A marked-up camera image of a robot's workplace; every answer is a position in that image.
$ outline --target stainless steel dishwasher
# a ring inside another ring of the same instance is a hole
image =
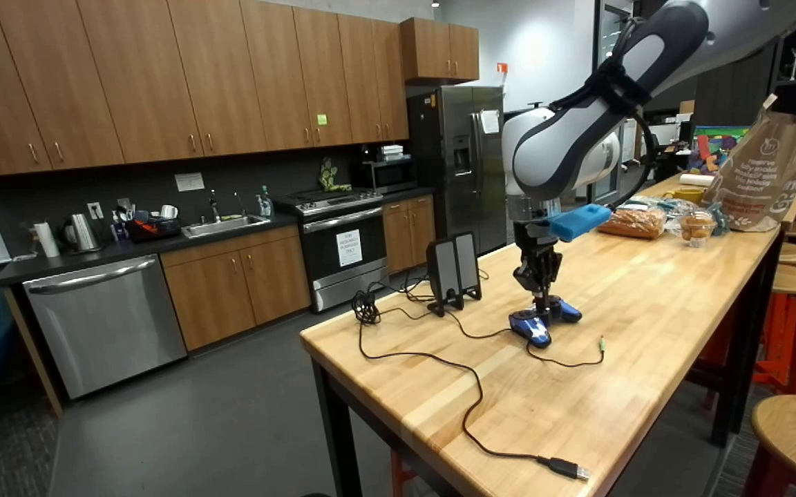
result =
[[[186,357],[158,257],[29,278],[22,286],[69,397]]]

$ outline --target lower cabinet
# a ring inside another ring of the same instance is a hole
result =
[[[386,203],[385,231],[389,272],[427,264],[427,247],[433,241],[432,196]]]
[[[309,305],[295,227],[160,257],[189,350]]]

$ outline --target kitchen sink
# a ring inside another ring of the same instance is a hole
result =
[[[217,224],[189,224],[189,227],[183,227],[183,235],[197,241],[197,238],[211,238],[211,235],[250,230],[250,227],[265,227],[265,224],[270,224],[270,217],[240,214],[240,217],[217,221]]]

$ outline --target wall outlet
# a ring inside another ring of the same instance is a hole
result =
[[[204,176],[197,173],[175,173],[178,191],[204,191]]]
[[[102,217],[99,201],[88,201],[88,217],[91,217],[91,221],[99,221],[99,217]]]

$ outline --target butcher block countertop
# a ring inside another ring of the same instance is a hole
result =
[[[677,188],[667,178],[644,196]],[[357,402],[400,437],[440,478],[463,495],[605,495],[692,369],[754,267],[775,231],[729,231],[688,246],[681,238],[631,241],[590,231],[558,243],[563,254],[554,294],[584,312],[580,322],[551,326],[554,345],[537,350],[558,361],[602,363],[558,368],[525,354],[525,340],[504,330],[508,314],[530,308],[530,294],[511,270],[519,250],[505,246],[480,257],[483,297],[438,316],[424,304],[393,292],[377,300],[380,326],[359,329],[353,312],[302,333],[305,348]],[[492,449],[556,455],[580,464],[590,479],[561,478],[534,460],[492,457],[463,432],[463,415],[475,402],[471,372],[433,359],[369,354],[428,350],[475,368],[483,402],[471,430]]]

